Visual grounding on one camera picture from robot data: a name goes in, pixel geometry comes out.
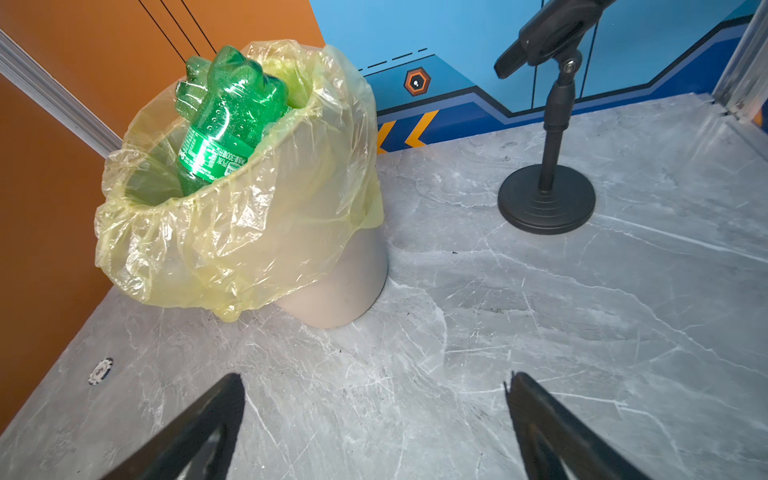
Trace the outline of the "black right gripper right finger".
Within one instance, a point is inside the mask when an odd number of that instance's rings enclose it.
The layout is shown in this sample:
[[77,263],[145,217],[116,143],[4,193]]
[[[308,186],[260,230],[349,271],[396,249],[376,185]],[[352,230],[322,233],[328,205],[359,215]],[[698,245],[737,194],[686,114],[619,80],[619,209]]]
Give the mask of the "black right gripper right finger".
[[528,478],[649,479],[527,373],[511,374],[505,397]]

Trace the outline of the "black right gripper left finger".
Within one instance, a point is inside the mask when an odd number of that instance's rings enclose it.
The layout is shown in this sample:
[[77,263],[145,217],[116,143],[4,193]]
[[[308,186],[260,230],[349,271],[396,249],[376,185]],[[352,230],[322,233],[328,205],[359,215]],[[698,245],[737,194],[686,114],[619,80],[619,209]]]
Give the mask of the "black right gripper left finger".
[[229,373],[107,479],[225,479],[245,406],[241,376]]

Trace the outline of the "green bottle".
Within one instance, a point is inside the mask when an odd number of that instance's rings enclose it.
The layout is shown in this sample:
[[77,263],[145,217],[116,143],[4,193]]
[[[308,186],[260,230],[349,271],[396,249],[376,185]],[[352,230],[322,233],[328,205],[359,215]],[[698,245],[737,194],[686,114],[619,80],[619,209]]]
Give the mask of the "green bottle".
[[189,123],[177,154],[186,196],[244,166],[289,110],[288,86],[232,46],[214,60],[193,56],[176,85],[175,109]]

